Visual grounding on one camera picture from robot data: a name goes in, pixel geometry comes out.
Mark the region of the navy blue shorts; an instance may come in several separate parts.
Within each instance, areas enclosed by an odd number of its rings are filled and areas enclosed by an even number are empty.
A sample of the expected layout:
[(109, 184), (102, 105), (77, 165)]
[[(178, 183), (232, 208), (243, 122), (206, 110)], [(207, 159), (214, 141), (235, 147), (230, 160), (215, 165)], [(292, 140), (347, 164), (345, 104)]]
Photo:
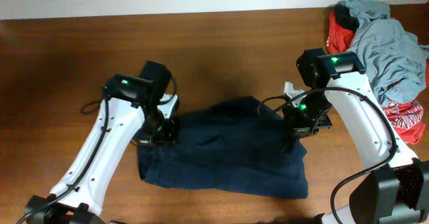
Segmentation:
[(174, 144), (138, 146), (139, 177), (163, 188), (305, 199), (306, 148), (268, 111), (248, 96), (178, 116)]

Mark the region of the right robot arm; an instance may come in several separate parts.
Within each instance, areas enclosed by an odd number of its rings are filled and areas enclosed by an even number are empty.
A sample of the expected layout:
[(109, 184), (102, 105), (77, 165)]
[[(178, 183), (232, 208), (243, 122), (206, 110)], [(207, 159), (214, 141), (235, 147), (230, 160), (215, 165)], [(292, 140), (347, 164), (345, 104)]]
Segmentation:
[(366, 68), (353, 52), (305, 50), (296, 66), (309, 88), (285, 84), (279, 109), (295, 137), (330, 128), (336, 109), (359, 153), (364, 170), (340, 181), (329, 213), (316, 223), (423, 223), (428, 220), (428, 162), (421, 161), (394, 130), (370, 87)]

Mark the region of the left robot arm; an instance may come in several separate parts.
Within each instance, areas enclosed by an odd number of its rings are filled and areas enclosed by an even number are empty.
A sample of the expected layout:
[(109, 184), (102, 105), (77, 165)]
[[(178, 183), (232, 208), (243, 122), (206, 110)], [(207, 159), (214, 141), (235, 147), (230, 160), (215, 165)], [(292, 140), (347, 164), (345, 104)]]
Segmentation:
[(172, 73), (147, 61), (139, 75), (116, 74), (102, 87), (93, 128), (77, 157), (46, 197), (34, 195), (19, 223), (102, 223), (109, 183), (131, 142), (166, 147), (175, 143), (179, 100)]

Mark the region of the red printed t-shirt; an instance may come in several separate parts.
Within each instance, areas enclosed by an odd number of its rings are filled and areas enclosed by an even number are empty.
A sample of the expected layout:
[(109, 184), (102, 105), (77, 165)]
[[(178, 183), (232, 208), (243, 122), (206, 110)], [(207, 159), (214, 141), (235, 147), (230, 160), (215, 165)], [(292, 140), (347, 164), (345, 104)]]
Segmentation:
[[(342, 53), (349, 49), (355, 33), (345, 29), (336, 21), (335, 13), (329, 13), (329, 30), (326, 47), (330, 54)], [(417, 99), (409, 103), (389, 101), (383, 108), (393, 128), (406, 144), (417, 144), (424, 135), (426, 124), (422, 121), (424, 108)]]

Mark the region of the grey t-shirt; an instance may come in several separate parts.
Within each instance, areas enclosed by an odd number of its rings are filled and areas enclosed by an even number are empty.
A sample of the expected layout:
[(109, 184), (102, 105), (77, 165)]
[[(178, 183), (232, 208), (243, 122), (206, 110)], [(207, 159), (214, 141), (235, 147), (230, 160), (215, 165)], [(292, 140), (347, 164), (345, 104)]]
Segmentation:
[(359, 22), (348, 51), (366, 68), (370, 86), (382, 107), (388, 101), (409, 103), (426, 88), (428, 46), (391, 17), (390, 6), (374, 0), (342, 0), (339, 5)]

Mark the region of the black garment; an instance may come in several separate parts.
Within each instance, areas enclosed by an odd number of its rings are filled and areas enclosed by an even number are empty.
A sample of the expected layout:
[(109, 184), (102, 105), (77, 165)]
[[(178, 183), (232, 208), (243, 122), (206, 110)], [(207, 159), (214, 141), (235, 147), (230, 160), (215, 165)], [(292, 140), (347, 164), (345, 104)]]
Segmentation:
[(359, 28), (359, 20), (350, 14), (350, 9), (344, 5), (334, 6), (334, 16), (336, 22), (343, 28), (356, 32)]

